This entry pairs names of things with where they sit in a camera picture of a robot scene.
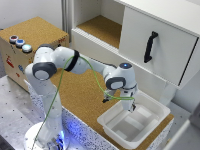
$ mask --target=cabinet handle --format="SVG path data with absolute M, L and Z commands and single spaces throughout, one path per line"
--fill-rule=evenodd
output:
M 144 63 L 147 63 L 152 59 L 152 57 L 150 56 L 151 48 L 152 48 L 152 45 L 153 45 L 153 39 L 156 38 L 157 36 L 158 36 L 158 33 L 153 31 L 151 36 L 149 37 L 149 40 L 147 42 L 146 52 L 145 52 L 145 55 L 144 55 Z

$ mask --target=cork surface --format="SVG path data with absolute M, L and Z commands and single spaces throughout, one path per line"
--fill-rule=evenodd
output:
M 35 17 L 25 22 L 0 31 L 0 37 L 9 42 L 9 37 L 17 35 L 19 39 L 30 44 L 33 51 L 44 43 L 50 44 L 68 34 L 40 17 Z
M 98 16 L 77 26 L 85 32 L 119 48 L 122 25 L 103 16 Z
M 60 72 L 61 70 L 51 78 L 51 81 L 56 86 L 58 86 Z M 105 89 L 106 87 L 102 76 L 97 73 L 97 77 L 102 88 Z M 102 126 L 97 122 L 97 118 L 118 101 L 112 100 L 107 103 L 102 103 L 103 93 L 99 89 L 91 70 L 87 70 L 81 75 L 64 72 L 59 93 L 62 105 L 65 108 L 78 116 L 82 121 L 117 146 L 120 150 L 123 150 L 120 145 L 105 134 Z M 173 118 L 174 117 L 171 114 L 166 117 L 136 150 L 145 150 Z

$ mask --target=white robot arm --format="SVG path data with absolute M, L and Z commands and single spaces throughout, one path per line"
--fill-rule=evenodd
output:
M 103 76 L 107 87 L 105 92 L 108 94 L 114 95 L 115 91 L 119 89 L 121 97 L 133 97 L 137 92 L 137 82 L 135 81 L 135 73 L 131 64 L 122 63 L 118 67 L 115 67 L 114 65 L 104 64 L 86 57 L 66 47 L 58 47 L 54 50 L 51 45 L 43 44 L 38 48 L 33 63 L 25 69 L 25 74 L 36 93 L 43 96 L 42 99 L 46 114 L 57 90 L 51 83 L 50 78 L 56 73 L 57 68 L 63 68 L 66 61 L 72 56 L 74 57 L 66 64 L 66 71 L 82 74 L 87 69 L 91 69 L 88 63 L 81 58 L 83 57 L 93 66 L 95 71 Z M 109 100 L 110 97 L 104 95 L 103 102 Z M 123 100 L 122 105 L 124 110 L 132 112 L 135 108 L 134 99 Z M 55 141 L 55 139 L 60 137 L 63 130 L 61 120 L 62 105 L 59 94 L 57 94 L 51 109 L 36 142 L 43 149 L 48 149 L 52 139 Z

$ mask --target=cardboard box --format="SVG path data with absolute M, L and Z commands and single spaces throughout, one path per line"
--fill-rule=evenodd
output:
M 16 45 L 10 44 L 9 38 L 12 35 L 25 40 L 26 44 L 32 46 L 33 51 L 26 54 L 22 49 L 16 48 Z M 34 54 L 41 44 L 51 44 L 54 48 L 69 47 L 69 35 L 40 17 L 0 31 L 0 50 L 6 74 L 27 91 L 24 70 L 32 63 Z

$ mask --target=green cable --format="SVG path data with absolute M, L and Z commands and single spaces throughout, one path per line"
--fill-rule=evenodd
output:
M 51 108 L 52 108 L 52 106 L 53 106 L 53 103 L 54 103 L 54 101 L 55 101 L 55 99 L 56 99 L 56 96 L 57 96 L 57 94 L 58 94 L 58 91 L 59 91 L 59 89 L 60 89 L 60 85 L 61 85 L 61 81 L 62 81 L 62 77 L 63 77 L 64 70 L 65 70 L 65 68 L 66 68 L 66 65 L 67 65 L 67 63 L 68 63 L 73 57 L 74 57 L 74 56 L 70 57 L 70 58 L 66 61 L 64 67 L 62 68 L 62 72 L 61 72 L 61 76 L 60 76 L 60 81 L 59 81 L 59 84 L 58 84 L 58 88 L 57 88 L 56 94 L 54 95 L 53 101 L 52 101 L 52 103 L 51 103 L 51 105 L 50 105 L 50 108 L 49 108 L 49 110 L 48 110 L 48 112 L 47 112 L 47 115 L 46 115 L 46 117 L 45 117 L 45 119 L 44 119 L 44 121 L 43 121 L 43 123 L 42 123 L 42 125 L 41 125 L 41 127 L 40 127 L 40 129 L 39 129 L 39 131 L 38 131 L 38 133 L 37 133 L 37 135 L 36 135 L 36 137 L 35 137 L 35 139 L 34 139 L 34 143 L 33 143 L 33 146 L 32 146 L 32 148 L 31 148 L 31 150 L 33 150 L 33 147 L 34 147 L 35 142 L 36 142 L 36 139 L 37 139 L 37 137 L 38 137 L 38 135 L 39 135 L 39 133 L 40 133 L 40 131 L 41 131 L 41 129 L 42 129 L 42 126 L 44 125 L 44 123 L 46 122 L 46 120 L 47 120 L 47 118 L 48 118 L 48 116 L 49 116 L 49 113 L 50 113 L 50 111 L 51 111 Z M 89 61 L 88 61 L 87 59 L 85 59 L 84 57 L 81 57 L 81 56 L 80 56 L 80 58 L 83 59 L 85 62 L 88 63 L 88 65 L 90 66 L 90 68 L 92 69 L 92 71 L 93 71 L 93 73 L 94 73 L 94 76 L 95 76 L 95 79 L 96 79 L 96 81 L 97 81 L 97 84 L 98 84 L 99 88 L 101 89 L 101 91 L 103 91 L 104 94 L 106 94 L 107 96 L 111 97 L 112 99 L 117 99 L 117 100 L 133 100 L 133 99 L 134 99 L 133 97 L 114 97 L 114 96 L 112 96 L 112 95 L 106 93 L 106 92 L 103 90 L 103 88 L 101 87 L 101 85 L 100 85 L 100 83 L 99 83 L 99 81 L 98 81 L 98 79 L 97 79 L 97 75 L 96 75 L 96 73 L 95 73 L 94 68 L 92 67 L 92 65 L 91 65 L 91 64 L 89 63 Z

